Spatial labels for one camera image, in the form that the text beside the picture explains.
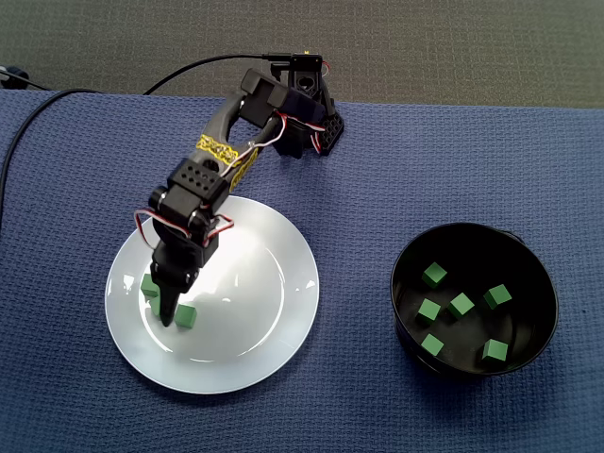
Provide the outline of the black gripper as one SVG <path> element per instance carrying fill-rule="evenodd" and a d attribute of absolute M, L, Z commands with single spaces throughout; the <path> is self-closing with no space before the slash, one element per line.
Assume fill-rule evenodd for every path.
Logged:
<path fill-rule="evenodd" d="M 159 286 L 159 318 L 165 327 L 174 320 L 181 293 L 189 291 L 217 248 L 218 238 L 206 245 L 175 235 L 159 240 L 150 270 L 153 282 Z"/>

